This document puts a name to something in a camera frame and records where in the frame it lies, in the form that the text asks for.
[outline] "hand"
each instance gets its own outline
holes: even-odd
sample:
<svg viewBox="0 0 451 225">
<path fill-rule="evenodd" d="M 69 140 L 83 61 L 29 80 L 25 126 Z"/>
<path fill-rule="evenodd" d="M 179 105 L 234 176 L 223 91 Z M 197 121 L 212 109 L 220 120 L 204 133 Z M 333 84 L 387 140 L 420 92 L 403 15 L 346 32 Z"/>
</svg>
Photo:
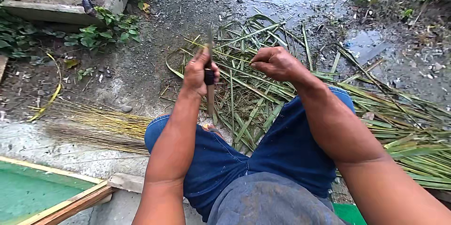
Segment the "hand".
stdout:
<svg viewBox="0 0 451 225">
<path fill-rule="evenodd" d="M 251 67 L 277 81 L 301 82 L 310 72 L 282 47 L 262 48 L 251 60 Z"/>
<path fill-rule="evenodd" d="M 185 77 L 183 79 L 182 90 L 189 94 L 198 95 L 202 98 L 206 95 L 206 85 L 204 79 L 204 67 L 210 59 L 208 48 L 200 49 L 198 53 L 188 62 L 185 67 Z M 211 70 L 215 72 L 215 83 L 219 81 L 219 68 L 211 62 Z"/>
</svg>

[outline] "wet ground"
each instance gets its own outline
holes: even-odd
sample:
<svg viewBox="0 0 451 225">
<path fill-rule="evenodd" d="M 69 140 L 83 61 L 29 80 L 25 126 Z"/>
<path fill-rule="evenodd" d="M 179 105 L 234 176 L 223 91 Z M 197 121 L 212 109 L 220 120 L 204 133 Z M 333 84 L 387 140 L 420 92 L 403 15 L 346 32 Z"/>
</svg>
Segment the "wet ground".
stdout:
<svg viewBox="0 0 451 225">
<path fill-rule="evenodd" d="M 427 32 L 369 16 L 367 9 L 355 6 L 352 0 L 148 0 L 148 3 L 149 14 L 132 8 L 140 17 L 141 43 L 110 46 L 97 54 L 64 47 L 62 41 L 49 46 L 54 55 L 80 59 L 79 68 L 95 68 L 93 76 L 82 81 L 76 81 L 75 69 L 63 71 L 63 77 L 69 77 L 70 83 L 64 84 L 62 96 L 84 103 L 88 102 L 85 99 L 95 100 L 115 108 L 130 105 L 131 113 L 150 117 L 169 113 L 172 103 L 159 95 L 162 84 L 180 82 L 165 64 L 170 50 L 184 45 L 184 37 L 198 34 L 205 37 L 211 23 L 218 27 L 254 15 L 258 9 L 274 20 L 289 18 L 287 26 L 294 33 L 300 33 L 300 24 L 305 24 L 315 67 L 320 71 L 330 71 L 335 59 L 336 51 L 328 45 L 341 42 L 361 64 L 384 57 L 386 61 L 373 73 L 389 85 L 444 107 L 451 105 L 449 41 L 437 42 Z M 363 18 L 371 19 L 371 23 L 362 24 Z M 305 60 L 305 53 L 300 53 Z M 107 70 L 111 77 L 100 81 L 100 75 L 106 75 Z M 356 69 L 342 58 L 337 71 L 340 73 L 337 79 L 346 79 Z M 0 94 L 3 121 L 30 117 L 32 112 L 26 106 L 36 106 L 39 96 L 48 98 L 57 82 L 51 63 L 38 66 L 10 63 L 5 75 Z M 170 93 L 177 95 L 176 90 L 168 89 L 167 94 Z"/>
</svg>

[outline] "green board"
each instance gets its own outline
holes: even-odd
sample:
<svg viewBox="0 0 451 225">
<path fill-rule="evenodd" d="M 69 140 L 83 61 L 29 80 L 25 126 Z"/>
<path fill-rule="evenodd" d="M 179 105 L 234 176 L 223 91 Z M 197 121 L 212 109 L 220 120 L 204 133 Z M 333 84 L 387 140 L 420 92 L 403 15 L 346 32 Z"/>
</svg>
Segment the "green board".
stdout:
<svg viewBox="0 0 451 225">
<path fill-rule="evenodd" d="M 0 161 L 0 225 L 24 221 L 94 183 Z"/>
<path fill-rule="evenodd" d="M 360 211 L 355 205 L 349 204 L 332 204 L 335 214 L 341 219 L 351 223 L 352 225 L 367 225 Z"/>
</svg>

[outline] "blue shorts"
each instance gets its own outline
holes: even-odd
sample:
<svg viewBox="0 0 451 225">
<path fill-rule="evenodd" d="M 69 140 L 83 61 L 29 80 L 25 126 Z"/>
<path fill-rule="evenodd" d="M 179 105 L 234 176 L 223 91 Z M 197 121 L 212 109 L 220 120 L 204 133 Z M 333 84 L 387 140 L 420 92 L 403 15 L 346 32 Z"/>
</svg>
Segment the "blue shorts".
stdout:
<svg viewBox="0 0 451 225">
<path fill-rule="evenodd" d="M 329 89 L 354 112 L 345 90 Z M 169 115 L 158 117 L 147 127 L 144 140 L 149 153 L 168 119 Z M 298 96 L 284 105 L 251 157 L 197 125 L 194 157 L 183 182 L 183 195 L 206 222 L 213 203 L 229 183 L 257 172 L 283 176 L 317 197 L 328 197 L 335 164 L 313 139 Z"/>
</svg>

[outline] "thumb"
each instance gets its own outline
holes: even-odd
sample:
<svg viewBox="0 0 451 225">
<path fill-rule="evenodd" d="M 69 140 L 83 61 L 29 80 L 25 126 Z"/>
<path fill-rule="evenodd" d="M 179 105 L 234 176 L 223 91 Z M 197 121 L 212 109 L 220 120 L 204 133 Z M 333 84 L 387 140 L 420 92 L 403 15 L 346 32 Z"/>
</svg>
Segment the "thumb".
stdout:
<svg viewBox="0 0 451 225">
<path fill-rule="evenodd" d="M 268 73 L 273 68 L 271 64 L 268 64 L 266 62 L 254 62 L 251 64 L 251 67 L 263 73 Z"/>
<path fill-rule="evenodd" d="M 204 48 L 196 62 L 199 62 L 202 66 L 205 66 L 205 64 L 210 60 L 210 52 L 208 51 L 208 48 Z"/>
</svg>

